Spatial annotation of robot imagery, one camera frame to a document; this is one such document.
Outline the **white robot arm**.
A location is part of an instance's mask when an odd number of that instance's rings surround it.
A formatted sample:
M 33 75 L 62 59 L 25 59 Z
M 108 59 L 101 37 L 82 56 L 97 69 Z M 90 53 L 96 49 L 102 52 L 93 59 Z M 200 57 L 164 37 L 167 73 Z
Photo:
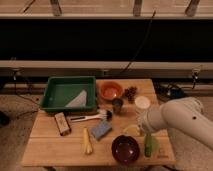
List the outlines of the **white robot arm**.
M 140 112 L 138 124 L 144 133 L 177 129 L 213 151 L 213 121 L 202 112 L 203 104 L 197 98 L 175 99 Z

